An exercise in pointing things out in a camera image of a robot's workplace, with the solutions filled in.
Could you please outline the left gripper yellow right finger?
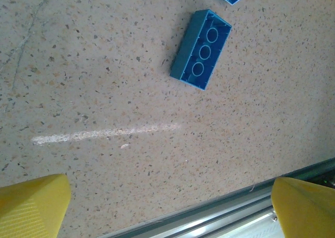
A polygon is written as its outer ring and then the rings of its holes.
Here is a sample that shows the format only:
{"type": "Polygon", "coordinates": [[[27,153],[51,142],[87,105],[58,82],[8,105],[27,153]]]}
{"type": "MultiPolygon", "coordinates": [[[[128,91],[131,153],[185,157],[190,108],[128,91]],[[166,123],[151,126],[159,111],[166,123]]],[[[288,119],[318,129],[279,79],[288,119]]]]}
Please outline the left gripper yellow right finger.
{"type": "Polygon", "coordinates": [[[335,238],[335,189],[279,177],[271,201],[285,238],[335,238]]]}

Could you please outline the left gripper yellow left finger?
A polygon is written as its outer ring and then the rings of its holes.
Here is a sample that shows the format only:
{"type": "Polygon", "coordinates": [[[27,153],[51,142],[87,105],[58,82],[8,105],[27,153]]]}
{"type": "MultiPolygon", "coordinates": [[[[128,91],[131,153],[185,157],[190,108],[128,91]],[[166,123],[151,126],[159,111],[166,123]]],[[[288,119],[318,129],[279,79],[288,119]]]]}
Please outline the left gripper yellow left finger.
{"type": "Polygon", "coordinates": [[[70,199],[65,174],[0,187],[0,238],[57,238],[70,199]]]}

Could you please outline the aluminium front rail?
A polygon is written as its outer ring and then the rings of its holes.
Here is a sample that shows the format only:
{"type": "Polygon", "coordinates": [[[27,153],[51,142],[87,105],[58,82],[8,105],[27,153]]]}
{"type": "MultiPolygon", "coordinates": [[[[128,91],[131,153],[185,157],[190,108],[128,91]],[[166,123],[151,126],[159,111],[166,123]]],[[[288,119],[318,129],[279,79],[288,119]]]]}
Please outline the aluminium front rail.
{"type": "MultiPolygon", "coordinates": [[[[281,177],[335,189],[335,157],[281,177]]],[[[285,238],[271,201],[276,179],[99,238],[285,238]]]]}

